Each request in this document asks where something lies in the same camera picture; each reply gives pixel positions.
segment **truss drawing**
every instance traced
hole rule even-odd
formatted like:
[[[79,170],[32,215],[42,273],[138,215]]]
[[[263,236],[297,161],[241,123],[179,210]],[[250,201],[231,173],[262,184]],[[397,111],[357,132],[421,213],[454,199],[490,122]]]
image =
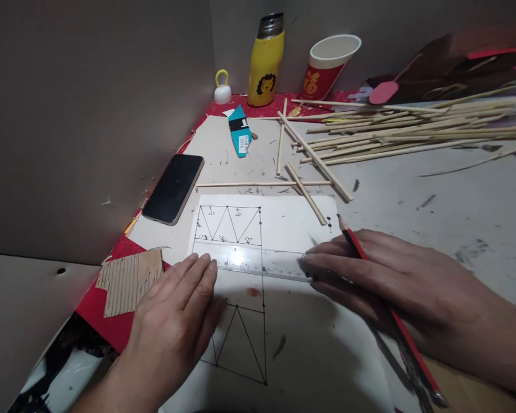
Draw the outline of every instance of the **truss drawing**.
[[[201,205],[193,249],[196,241],[254,246],[259,248],[262,261],[260,267],[263,268],[261,225],[260,206]],[[245,272],[261,278],[261,311],[228,303],[201,361],[267,385],[263,271],[260,275]]]

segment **thermos bottle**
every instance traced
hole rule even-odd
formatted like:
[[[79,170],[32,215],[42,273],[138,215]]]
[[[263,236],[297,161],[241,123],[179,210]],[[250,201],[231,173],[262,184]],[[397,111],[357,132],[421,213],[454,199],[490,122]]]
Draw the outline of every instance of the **thermos bottle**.
[[[283,13],[263,17],[252,49],[247,97],[250,106],[265,106],[273,101],[279,81],[284,42]]]

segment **desk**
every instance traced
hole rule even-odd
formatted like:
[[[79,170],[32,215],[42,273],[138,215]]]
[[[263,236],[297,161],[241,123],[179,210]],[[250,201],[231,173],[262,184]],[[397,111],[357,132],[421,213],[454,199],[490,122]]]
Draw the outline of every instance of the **desk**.
[[[281,106],[282,100],[278,96],[275,106],[268,109],[264,116],[273,115],[271,112]],[[217,108],[212,107],[210,112],[217,113],[215,111]],[[247,116],[252,115],[252,110],[248,110]],[[206,164],[199,182],[278,182],[273,178],[279,139],[279,125],[276,122],[249,120],[251,130],[259,135],[259,139],[252,142],[249,156],[245,159],[237,159],[229,137],[214,136],[214,122],[216,120],[209,119],[200,130],[204,134],[210,132],[210,139],[200,141],[199,146],[190,147],[190,153],[205,157]],[[306,124],[294,125],[304,134]],[[313,166],[298,164],[302,155],[290,150],[289,139],[285,141],[283,153],[284,161],[291,161],[304,180],[323,179]],[[488,156],[490,154],[482,150],[442,149],[333,166],[333,173],[345,187],[356,189],[355,200],[349,204],[344,204],[336,196],[338,210],[355,229],[371,228],[391,233],[459,259],[486,285],[516,304],[516,159],[506,157],[461,172],[417,177],[466,165]],[[199,193],[294,195],[292,189],[286,193],[281,192],[285,189],[201,188]],[[335,195],[331,188],[325,187],[311,187],[310,191],[313,195]],[[433,195],[435,197],[429,205],[422,208],[421,205]],[[139,245],[123,237],[113,251],[113,257],[163,246],[168,247],[163,250],[165,261],[180,260],[189,239],[188,231],[193,219],[191,205],[195,199],[196,194],[193,193],[179,223],[174,227],[164,225],[159,231],[150,234],[145,219],[140,219],[130,236],[140,240]],[[165,244],[165,240],[171,240],[171,244]],[[132,314],[103,319],[104,303],[105,292],[92,288],[78,312],[116,349],[122,351],[128,339]],[[398,379],[389,367],[386,367],[386,376],[394,405],[404,408],[406,412],[416,411],[416,405],[409,400],[402,400],[408,393],[398,387]]]

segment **red and white cup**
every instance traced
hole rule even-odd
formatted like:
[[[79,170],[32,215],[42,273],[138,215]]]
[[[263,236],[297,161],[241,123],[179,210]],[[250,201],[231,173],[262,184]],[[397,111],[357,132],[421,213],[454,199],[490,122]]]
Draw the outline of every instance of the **red and white cup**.
[[[317,42],[310,50],[310,62],[300,97],[324,99],[352,55],[361,47],[361,39],[352,34],[339,34]]]

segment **pile of bamboo sticks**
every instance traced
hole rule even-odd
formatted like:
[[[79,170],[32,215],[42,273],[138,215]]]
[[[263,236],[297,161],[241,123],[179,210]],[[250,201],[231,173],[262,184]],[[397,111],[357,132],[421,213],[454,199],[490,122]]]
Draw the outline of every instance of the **pile of bamboo sticks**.
[[[328,132],[337,136],[307,141],[308,148],[300,142],[294,142],[292,147],[298,152],[308,153],[309,157],[301,159],[300,163],[316,163],[314,158],[317,157],[328,166],[496,139],[516,139],[516,126],[492,125],[505,118],[516,117],[516,96],[470,102],[513,88],[516,85],[423,108],[382,106],[374,107],[376,111],[369,114],[337,112],[312,115],[315,119],[329,122],[326,126],[308,129],[308,134]],[[368,108],[359,103],[293,102]],[[314,156],[310,156],[308,149],[315,152]]]

